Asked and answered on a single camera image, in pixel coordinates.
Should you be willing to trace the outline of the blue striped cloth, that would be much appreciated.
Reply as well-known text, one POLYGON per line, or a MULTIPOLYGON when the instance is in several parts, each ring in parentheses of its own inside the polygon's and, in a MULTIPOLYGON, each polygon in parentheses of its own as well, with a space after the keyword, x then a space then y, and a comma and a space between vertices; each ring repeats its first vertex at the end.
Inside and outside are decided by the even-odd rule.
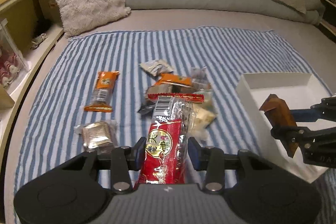
POLYGON ((256 131, 236 93, 244 73, 313 73, 310 64, 272 31, 198 27, 169 31, 113 31, 70 40, 42 83, 30 111, 14 185, 16 223, 335 223, 335 171, 299 193, 300 203, 272 209, 258 205, 233 173, 226 191, 235 199, 200 190, 201 175, 187 168, 186 185, 142 185, 129 194, 110 186, 110 159, 84 152, 76 125, 116 120, 117 141, 132 145, 149 130, 137 112, 151 79, 139 64, 166 59, 180 74, 207 67, 219 116, 209 143, 226 152, 261 153, 256 131), (119 71, 112 113, 88 112, 100 71, 119 71))

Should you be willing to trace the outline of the yellow cream snack bag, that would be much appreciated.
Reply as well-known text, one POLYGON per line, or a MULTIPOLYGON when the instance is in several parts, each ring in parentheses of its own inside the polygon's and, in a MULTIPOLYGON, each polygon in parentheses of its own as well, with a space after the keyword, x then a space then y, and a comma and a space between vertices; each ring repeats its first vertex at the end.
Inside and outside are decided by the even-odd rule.
POLYGON ((206 140, 208 133, 206 128, 217 117, 217 111, 213 104, 213 91, 212 90, 200 90, 194 94, 202 95, 204 97, 203 102, 193 103, 193 128, 190 131, 190 136, 193 136, 199 140, 206 140))

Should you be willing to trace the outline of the orange snack bar packet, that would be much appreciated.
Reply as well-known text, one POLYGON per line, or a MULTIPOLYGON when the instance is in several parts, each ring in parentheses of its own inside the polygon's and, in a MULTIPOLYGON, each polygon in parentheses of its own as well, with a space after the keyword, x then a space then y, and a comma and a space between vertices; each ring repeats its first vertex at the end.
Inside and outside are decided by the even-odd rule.
POLYGON ((84 111, 112 113, 112 94, 117 81, 119 71, 100 71, 92 92, 90 104, 84 107, 84 111))

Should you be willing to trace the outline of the brown snack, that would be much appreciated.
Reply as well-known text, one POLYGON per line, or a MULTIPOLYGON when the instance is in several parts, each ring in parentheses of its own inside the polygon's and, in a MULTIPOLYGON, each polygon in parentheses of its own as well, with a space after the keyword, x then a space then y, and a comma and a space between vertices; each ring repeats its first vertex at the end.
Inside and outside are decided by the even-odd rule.
POLYGON ((297 151, 298 143, 296 140, 292 141, 293 138, 288 137, 288 131, 284 131, 284 129, 297 127, 297 124, 286 102, 278 98, 276 94, 270 94, 260 106, 259 110, 264 112, 264 115, 272 125, 271 135, 281 141, 287 155, 293 158, 297 151))

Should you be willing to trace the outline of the clear wafer biscuit packet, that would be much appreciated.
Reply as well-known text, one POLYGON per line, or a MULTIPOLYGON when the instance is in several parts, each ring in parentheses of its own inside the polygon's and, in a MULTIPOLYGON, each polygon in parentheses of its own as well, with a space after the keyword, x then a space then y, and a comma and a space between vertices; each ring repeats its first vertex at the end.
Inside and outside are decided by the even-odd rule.
POLYGON ((74 127, 74 131, 81 136, 86 152, 108 153, 118 145, 117 122, 115 120, 77 125, 74 127))

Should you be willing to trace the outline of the small clear candy packet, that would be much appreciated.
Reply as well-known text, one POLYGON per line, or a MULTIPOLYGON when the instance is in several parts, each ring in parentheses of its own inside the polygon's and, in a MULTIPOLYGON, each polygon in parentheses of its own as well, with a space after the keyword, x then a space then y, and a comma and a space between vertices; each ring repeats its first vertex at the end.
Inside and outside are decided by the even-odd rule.
POLYGON ((197 90, 211 89, 211 84, 207 78, 207 67, 202 68, 191 67, 190 78, 193 88, 197 90))

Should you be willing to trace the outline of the wooden bedside shelf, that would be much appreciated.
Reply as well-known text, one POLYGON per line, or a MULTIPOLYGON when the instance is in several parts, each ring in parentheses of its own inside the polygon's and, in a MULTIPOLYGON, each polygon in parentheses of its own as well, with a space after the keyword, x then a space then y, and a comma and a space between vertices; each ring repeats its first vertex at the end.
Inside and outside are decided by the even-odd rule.
POLYGON ((1 85, 1 155, 10 143, 12 126, 23 97, 51 48, 63 34, 55 0, 1 0, 1 19, 30 70, 21 84, 8 93, 1 85))

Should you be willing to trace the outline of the grey folded duvet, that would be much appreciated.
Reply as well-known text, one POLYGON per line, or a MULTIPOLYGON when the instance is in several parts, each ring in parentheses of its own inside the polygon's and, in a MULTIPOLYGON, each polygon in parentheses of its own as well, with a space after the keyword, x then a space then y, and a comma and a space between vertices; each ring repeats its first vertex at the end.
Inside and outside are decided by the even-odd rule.
POLYGON ((126 0, 134 10, 192 9, 247 12, 317 25, 325 11, 320 0, 304 0, 302 14, 276 0, 126 0))

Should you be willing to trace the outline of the red snack packet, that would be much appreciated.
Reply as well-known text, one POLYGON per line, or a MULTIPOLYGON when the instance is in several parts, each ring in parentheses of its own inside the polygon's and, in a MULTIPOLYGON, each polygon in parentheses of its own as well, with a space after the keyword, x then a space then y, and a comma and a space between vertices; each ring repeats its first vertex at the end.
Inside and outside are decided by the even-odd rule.
POLYGON ((195 115, 193 103, 203 100, 202 95, 186 93, 157 98, 137 186, 185 183, 186 143, 195 115))

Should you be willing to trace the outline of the white shallow box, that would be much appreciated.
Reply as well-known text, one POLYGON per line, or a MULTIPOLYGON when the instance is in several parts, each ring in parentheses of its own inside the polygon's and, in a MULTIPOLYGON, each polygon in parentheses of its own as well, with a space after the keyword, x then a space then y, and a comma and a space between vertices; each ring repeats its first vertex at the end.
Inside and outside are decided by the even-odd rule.
POLYGON ((256 131, 261 154, 296 176, 313 182, 326 172, 326 168, 303 162, 302 153, 293 139, 289 157, 280 140, 270 131, 276 126, 303 126, 311 130, 334 127, 335 122, 294 120, 291 110, 308 109, 329 97, 330 92, 311 73, 246 73, 240 77, 236 92, 256 131))

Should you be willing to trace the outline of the white small snack sachet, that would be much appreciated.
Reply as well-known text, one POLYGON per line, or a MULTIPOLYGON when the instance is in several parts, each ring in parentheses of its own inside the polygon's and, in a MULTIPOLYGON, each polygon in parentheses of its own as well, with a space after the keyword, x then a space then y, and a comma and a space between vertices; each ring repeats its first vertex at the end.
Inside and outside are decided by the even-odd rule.
POLYGON ((162 73, 172 73, 174 71, 174 68, 163 59, 150 60, 140 63, 139 66, 153 77, 160 76, 162 73))

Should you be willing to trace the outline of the clear box with doll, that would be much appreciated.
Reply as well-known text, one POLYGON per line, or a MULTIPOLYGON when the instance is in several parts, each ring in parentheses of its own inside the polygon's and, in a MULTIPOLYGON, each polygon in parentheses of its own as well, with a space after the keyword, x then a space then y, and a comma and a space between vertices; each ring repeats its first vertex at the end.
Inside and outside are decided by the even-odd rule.
POLYGON ((6 18, 1 19, 0 77, 1 85, 12 93, 29 73, 30 67, 9 34, 7 24, 6 18))

